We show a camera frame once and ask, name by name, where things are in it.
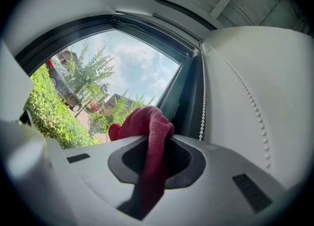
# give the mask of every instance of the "red towel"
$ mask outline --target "red towel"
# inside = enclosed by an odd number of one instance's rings
[[[112,124],[109,128],[111,141],[149,134],[145,167],[139,184],[145,215],[163,195],[167,177],[165,163],[162,161],[164,142],[166,135],[173,133],[172,123],[169,123],[162,112],[154,106],[137,108],[126,118],[122,126]]]

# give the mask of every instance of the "tree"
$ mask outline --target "tree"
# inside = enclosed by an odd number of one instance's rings
[[[102,96],[107,97],[107,90],[109,88],[109,84],[103,84],[101,87],[96,83],[92,82],[86,86],[87,91],[90,93],[90,100],[76,113],[75,117],[79,116],[81,111],[95,98]]]
[[[106,135],[106,142],[108,141],[108,130],[113,123],[112,116],[104,116],[100,113],[93,113],[88,119],[89,136],[92,137],[96,133],[102,133]]]
[[[97,113],[98,112],[99,107],[96,105],[96,103],[91,102],[89,106],[90,106],[90,109],[93,111],[93,113]]]
[[[119,100],[115,99],[115,107],[111,113],[113,123],[122,125],[127,116],[129,116],[136,108],[149,106],[155,99],[154,96],[147,104],[145,104],[145,93],[142,94],[141,97],[138,97],[138,95],[136,95],[135,101],[131,105],[131,109],[127,110],[129,98],[127,98],[126,95],[128,91],[129,89],[124,91]]]
[[[84,64],[85,54],[88,50],[89,43],[87,39],[83,42],[81,53],[77,63],[74,61],[73,53],[71,53],[70,61],[67,63],[69,72],[69,84],[75,89],[74,94],[77,94],[82,88],[95,96],[101,91],[102,81],[110,77],[114,72],[113,66],[109,66],[110,61],[114,58],[111,55],[103,56],[105,46],[103,46],[96,55]]]

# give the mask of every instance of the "sky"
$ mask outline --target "sky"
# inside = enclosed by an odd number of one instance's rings
[[[74,44],[73,51],[78,56],[83,42],[84,40],[81,40]],[[145,103],[155,96],[152,103],[155,105],[179,66],[154,48],[117,30],[89,37],[88,43],[83,64],[93,58],[104,45],[106,48],[103,55],[114,57],[110,66],[114,65],[115,73],[104,80],[104,83],[110,84],[110,96],[122,95],[129,89],[127,97],[131,100],[135,100],[136,95],[145,93]]]

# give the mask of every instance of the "window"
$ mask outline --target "window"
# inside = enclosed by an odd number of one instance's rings
[[[63,71],[61,71],[61,74],[62,74],[63,78],[64,78],[65,80],[67,80],[67,77],[68,77],[69,75],[68,75],[67,73],[63,72]]]
[[[66,47],[37,69],[26,109],[35,126],[63,148],[106,143],[112,123],[157,103],[178,67],[125,33],[103,32]]]

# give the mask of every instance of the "parked car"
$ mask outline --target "parked car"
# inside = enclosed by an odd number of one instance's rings
[[[67,83],[67,77],[69,76],[68,71],[56,56],[49,59],[46,64],[48,66],[50,80],[61,98],[66,101],[74,112],[80,110],[82,103]]]

